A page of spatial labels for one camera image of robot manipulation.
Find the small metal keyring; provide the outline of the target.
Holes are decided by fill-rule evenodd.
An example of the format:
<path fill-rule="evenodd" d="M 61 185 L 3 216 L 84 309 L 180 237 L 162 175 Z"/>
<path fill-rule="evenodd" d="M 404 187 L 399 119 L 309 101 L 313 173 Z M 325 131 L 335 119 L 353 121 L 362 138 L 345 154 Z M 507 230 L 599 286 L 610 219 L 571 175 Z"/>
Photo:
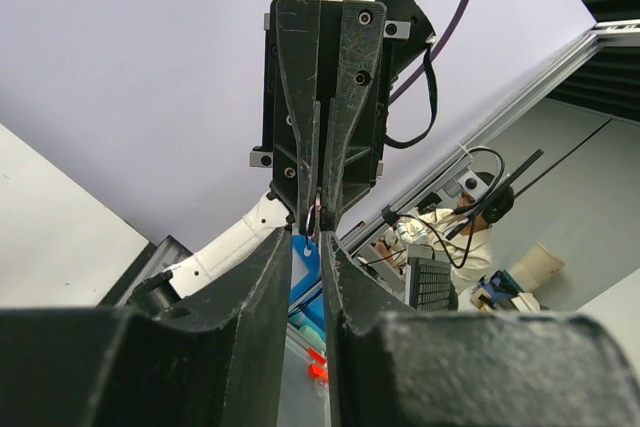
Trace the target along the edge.
<path fill-rule="evenodd" d="M 322 209 L 321 198 L 317 197 L 309 209 L 307 210 L 305 222 L 304 222 L 304 233 L 306 239 L 311 239 L 315 235 L 315 231 L 317 229 L 320 211 Z"/>

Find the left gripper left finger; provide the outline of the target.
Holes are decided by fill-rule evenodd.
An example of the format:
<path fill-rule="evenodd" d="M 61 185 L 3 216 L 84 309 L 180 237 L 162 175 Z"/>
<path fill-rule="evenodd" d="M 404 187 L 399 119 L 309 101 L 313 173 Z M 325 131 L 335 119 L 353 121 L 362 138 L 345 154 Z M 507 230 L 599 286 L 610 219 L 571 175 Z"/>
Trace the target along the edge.
<path fill-rule="evenodd" d="M 277 422 L 292 235 L 276 230 L 238 266 L 157 316 L 173 365 L 162 426 Z"/>

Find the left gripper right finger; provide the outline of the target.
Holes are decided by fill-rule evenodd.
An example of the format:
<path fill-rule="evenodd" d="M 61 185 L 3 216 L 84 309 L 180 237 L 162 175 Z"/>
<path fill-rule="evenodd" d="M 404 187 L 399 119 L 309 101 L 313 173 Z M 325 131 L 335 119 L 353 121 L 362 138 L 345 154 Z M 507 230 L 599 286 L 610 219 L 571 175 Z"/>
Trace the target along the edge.
<path fill-rule="evenodd" d="M 331 423 L 418 426 L 419 319 L 353 261 L 334 232 L 320 240 Z"/>

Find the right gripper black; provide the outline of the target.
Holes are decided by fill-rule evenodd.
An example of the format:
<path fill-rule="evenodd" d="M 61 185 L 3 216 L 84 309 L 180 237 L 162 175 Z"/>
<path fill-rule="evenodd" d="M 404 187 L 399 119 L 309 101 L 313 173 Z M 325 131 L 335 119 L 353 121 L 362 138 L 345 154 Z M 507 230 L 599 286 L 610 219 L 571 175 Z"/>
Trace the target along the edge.
<path fill-rule="evenodd" d="M 392 83 L 413 60 L 413 0 L 273 0 L 265 16 L 262 141 L 253 167 L 299 232 L 321 230 L 368 194 L 382 160 Z"/>

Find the blue key tag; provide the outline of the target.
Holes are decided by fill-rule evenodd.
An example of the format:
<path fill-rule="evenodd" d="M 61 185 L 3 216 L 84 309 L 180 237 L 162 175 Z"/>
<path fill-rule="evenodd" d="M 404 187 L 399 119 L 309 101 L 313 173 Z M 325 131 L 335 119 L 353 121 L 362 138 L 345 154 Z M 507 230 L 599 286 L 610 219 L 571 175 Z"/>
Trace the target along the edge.
<path fill-rule="evenodd" d="M 303 235 L 292 237 L 292 273 L 289 304 L 301 298 L 320 277 L 320 254 L 317 245 Z"/>

